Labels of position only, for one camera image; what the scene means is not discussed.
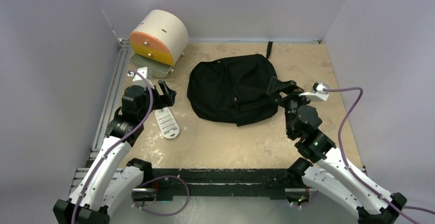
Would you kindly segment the black student backpack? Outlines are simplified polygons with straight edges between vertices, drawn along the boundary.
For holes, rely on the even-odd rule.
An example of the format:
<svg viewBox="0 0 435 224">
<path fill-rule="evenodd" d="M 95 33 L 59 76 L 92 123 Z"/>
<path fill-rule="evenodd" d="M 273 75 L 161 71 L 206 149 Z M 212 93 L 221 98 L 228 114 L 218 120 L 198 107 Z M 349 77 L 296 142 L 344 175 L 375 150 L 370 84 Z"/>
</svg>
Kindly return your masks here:
<svg viewBox="0 0 435 224">
<path fill-rule="evenodd" d="M 198 63 L 189 75 L 187 98 L 201 119 L 246 126 L 273 117 L 277 94 L 267 95 L 271 77 L 276 77 L 266 55 L 252 54 Z"/>
</svg>

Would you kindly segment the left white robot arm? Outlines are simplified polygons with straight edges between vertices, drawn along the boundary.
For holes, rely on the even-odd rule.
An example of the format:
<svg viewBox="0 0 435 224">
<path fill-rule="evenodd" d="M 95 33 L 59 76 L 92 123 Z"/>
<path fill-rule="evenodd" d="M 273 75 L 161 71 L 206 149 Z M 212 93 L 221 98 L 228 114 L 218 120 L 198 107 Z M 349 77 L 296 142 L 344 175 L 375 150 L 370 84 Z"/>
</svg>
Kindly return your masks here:
<svg viewBox="0 0 435 224">
<path fill-rule="evenodd" d="M 135 186 L 153 181 L 151 163 L 132 159 L 121 177 L 113 179 L 118 165 L 134 146 L 153 111 L 172 107 L 176 91 L 158 82 L 162 94 L 146 80 L 125 89 L 121 106 L 109 122 L 103 144 L 88 172 L 68 199 L 59 199 L 53 213 L 58 223 L 109 223 L 122 198 Z"/>
</svg>

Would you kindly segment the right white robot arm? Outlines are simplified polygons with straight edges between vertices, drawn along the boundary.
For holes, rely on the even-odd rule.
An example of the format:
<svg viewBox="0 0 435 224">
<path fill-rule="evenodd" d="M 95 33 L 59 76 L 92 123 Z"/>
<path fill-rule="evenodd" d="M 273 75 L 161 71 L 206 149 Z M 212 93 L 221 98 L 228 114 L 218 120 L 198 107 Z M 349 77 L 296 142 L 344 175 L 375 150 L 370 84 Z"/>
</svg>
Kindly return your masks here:
<svg viewBox="0 0 435 224">
<path fill-rule="evenodd" d="M 407 203 L 401 193 L 391 193 L 371 180 L 345 156 L 338 144 L 320 130 L 322 120 L 312 101 L 326 101 L 333 92 L 315 82 L 306 92 L 295 81 L 271 77 L 267 94 L 285 109 L 286 135 L 301 154 L 290 167 L 289 182 L 305 184 L 344 207 L 358 223 L 394 223 Z"/>
</svg>

